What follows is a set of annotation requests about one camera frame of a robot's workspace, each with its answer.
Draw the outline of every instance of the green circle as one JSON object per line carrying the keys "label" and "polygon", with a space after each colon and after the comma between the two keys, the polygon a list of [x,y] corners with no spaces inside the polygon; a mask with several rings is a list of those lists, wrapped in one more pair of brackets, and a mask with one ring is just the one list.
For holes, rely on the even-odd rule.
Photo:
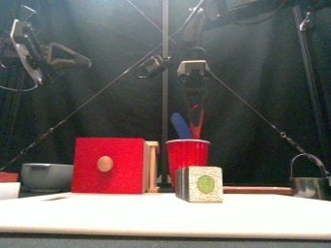
{"label": "green circle", "polygon": [[203,194],[210,194],[215,189],[215,181],[211,176],[203,175],[198,179],[198,189]]}

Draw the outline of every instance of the black curtain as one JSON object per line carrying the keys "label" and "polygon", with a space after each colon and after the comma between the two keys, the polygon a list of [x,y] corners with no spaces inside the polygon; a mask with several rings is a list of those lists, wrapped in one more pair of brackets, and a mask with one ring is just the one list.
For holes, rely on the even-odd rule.
{"label": "black curtain", "polygon": [[[19,2],[2,1],[2,31],[11,30]],[[162,77],[142,80],[133,72],[125,74],[162,44],[162,32],[155,27],[162,29],[162,1],[23,2],[38,11],[43,43],[66,45],[91,58],[94,65],[91,69],[59,72],[62,76],[55,83],[40,85],[31,92],[0,91],[4,164],[70,116],[26,156],[7,167],[7,171],[20,171],[24,162],[72,164],[78,137],[138,137],[162,142]],[[198,2],[170,1],[171,34],[183,25],[189,8]],[[205,30],[205,59],[213,73],[278,130],[309,153],[321,156],[293,8],[282,9],[271,17],[269,15]],[[315,27],[309,33],[318,101],[329,138],[330,16],[330,8],[318,11]],[[177,48],[175,38],[170,41],[171,52]],[[162,53],[162,47],[153,55],[158,53]],[[22,86],[22,76],[28,85],[31,81],[22,75],[20,63],[16,61],[12,65],[20,70],[8,72],[2,68],[2,83]],[[175,111],[187,113],[178,66],[170,67],[170,114]],[[223,168],[225,183],[287,185],[290,160],[298,151],[266,119],[247,108],[215,79],[209,79],[207,88],[202,138],[211,141],[210,165]],[[170,124],[169,140],[177,138]],[[307,167],[305,173],[315,174],[314,168]]]}

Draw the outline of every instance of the red plastic cup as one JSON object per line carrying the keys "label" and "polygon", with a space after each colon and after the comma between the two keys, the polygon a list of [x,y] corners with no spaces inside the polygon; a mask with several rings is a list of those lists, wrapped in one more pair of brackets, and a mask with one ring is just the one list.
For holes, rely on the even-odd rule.
{"label": "red plastic cup", "polygon": [[166,142],[173,187],[177,187],[177,170],[185,167],[206,167],[209,164],[210,141],[174,139]]}

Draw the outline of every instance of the wooden box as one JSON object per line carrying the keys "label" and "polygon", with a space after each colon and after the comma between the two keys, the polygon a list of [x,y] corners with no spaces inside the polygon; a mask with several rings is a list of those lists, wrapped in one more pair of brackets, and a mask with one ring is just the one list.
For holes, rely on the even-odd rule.
{"label": "wooden box", "polygon": [[72,193],[142,194],[149,187],[145,139],[79,138]]}

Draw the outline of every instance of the white table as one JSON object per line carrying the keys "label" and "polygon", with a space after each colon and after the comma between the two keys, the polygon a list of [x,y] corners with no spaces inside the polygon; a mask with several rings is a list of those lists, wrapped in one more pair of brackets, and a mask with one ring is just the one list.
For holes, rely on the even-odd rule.
{"label": "white table", "polygon": [[62,193],[0,201],[0,233],[331,240],[331,202],[226,194],[191,203],[174,194]]}

